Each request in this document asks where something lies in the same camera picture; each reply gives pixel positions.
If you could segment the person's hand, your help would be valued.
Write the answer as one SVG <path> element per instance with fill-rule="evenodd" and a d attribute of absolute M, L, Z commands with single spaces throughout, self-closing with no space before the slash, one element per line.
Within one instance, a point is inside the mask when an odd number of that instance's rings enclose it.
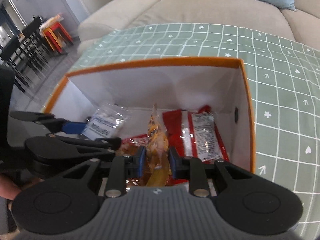
<path fill-rule="evenodd" d="M 11 211 L 13 200 L 22 192 L 22 190 L 12 180 L 1 174 L 0 192 L 2 198 L 10 201 L 8 209 Z"/>

